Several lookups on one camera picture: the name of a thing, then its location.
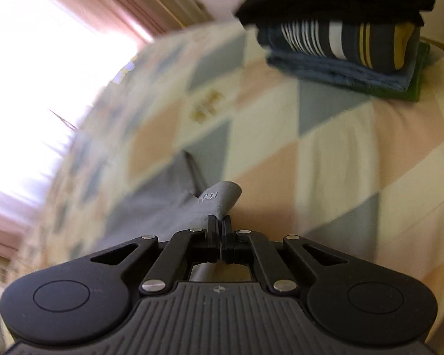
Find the grey garment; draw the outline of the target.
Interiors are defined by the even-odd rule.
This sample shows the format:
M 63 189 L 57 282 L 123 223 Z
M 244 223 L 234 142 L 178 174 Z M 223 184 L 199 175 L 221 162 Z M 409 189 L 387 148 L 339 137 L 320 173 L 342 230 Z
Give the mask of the grey garment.
M 241 187 L 232 181 L 207 186 L 196 161 L 186 151 L 114 207 L 94 252 L 142 235 L 169 241 L 178 231 L 206 228 L 208 217 L 222 220 L 237 203 Z

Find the checkered patchwork quilt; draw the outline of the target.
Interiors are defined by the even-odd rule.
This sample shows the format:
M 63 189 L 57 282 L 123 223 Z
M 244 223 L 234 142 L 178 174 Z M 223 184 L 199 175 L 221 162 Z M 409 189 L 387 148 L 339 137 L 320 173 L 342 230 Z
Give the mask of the checkered patchwork quilt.
M 102 92 L 62 161 L 14 277 L 90 251 L 107 216 L 180 151 L 242 187 L 237 228 L 303 235 L 406 273 L 444 302 L 444 51 L 419 101 L 270 68 L 237 22 L 156 40 Z

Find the blue folded garment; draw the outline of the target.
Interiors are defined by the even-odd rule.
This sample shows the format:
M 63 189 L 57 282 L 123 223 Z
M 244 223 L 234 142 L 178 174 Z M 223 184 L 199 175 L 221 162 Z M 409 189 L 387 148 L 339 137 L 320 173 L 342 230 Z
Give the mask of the blue folded garment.
M 316 56 L 272 53 L 267 57 L 268 65 L 298 79 L 309 79 L 355 91 L 365 92 L 368 88 L 386 88 L 405 91 L 414 73 L 417 52 L 405 67 L 393 74 L 372 71 L 352 62 L 324 59 Z

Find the green folded garment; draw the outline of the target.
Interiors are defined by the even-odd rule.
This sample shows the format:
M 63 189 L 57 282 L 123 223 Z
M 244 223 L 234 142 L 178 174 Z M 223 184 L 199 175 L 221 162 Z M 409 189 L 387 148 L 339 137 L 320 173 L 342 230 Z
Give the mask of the green folded garment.
M 417 103 L 419 101 L 420 86 L 422 79 L 422 72 L 429 55 L 431 47 L 428 43 L 421 42 L 416 56 L 416 64 L 414 73 L 412 74 L 411 81 L 407 90 L 394 91 L 386 88 L 368 88 L 366 93 L 381 99 L 397 99 L 410 103 Z

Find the striped folded garment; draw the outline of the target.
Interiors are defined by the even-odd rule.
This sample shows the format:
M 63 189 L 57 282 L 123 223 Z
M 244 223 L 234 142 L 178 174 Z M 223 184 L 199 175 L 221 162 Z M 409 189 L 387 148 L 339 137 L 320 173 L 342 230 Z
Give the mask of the striped folded garment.
M 272 51 L 340 59 L 371 70 L 393 73 L 403 68 L 407 47 L 419 38 L 410 22 L 350 24 L 339 21 L 296 21 L 262 27 L 257 39 Z

